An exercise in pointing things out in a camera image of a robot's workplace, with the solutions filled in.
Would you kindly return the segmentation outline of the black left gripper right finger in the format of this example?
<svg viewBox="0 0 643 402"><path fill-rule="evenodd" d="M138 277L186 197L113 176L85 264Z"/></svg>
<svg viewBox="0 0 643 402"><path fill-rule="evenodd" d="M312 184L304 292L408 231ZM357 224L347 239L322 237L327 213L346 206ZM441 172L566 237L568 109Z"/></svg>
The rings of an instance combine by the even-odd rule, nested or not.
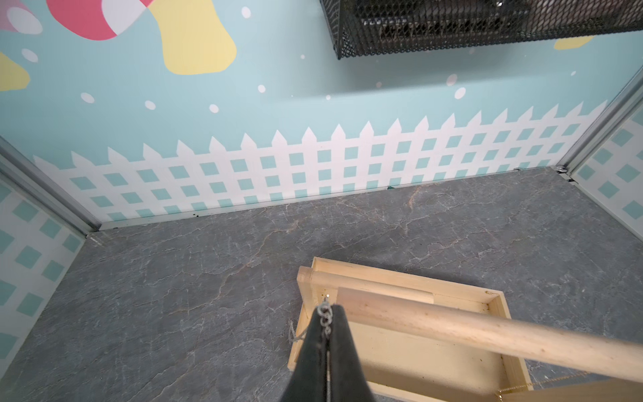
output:
<svg viewBox="0 0 643 402"><path fill-rule="evenodd" d="M329 340L330 400L332 402L374 402L373 392L363 373L345 309L332 305Z"/></svg>

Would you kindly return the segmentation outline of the wooden jewelry display stand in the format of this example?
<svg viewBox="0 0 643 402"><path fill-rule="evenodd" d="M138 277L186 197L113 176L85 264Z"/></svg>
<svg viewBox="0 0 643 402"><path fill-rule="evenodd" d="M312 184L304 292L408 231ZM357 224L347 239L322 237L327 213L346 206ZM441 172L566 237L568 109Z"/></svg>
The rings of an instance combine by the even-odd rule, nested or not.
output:
<svg viewBox="0 0 643 402"><path fill-rule="evenodd" d="M311 316L345 309L369 388L403 401L639 401L642 347L513 320L500 291L315 258L296 278L295 370Z"/></svg>

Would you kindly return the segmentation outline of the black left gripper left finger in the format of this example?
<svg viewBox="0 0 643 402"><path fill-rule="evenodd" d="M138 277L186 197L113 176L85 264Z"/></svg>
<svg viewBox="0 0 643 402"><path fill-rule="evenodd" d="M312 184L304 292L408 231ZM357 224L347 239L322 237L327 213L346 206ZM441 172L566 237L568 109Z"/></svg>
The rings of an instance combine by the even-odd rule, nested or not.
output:
<svg viewBox="0 0 643 402"><path fill-rule="evenodd" d="M296 368L281 401L326 401L328 397L328 310L317 308L311 316Z"/></svg>

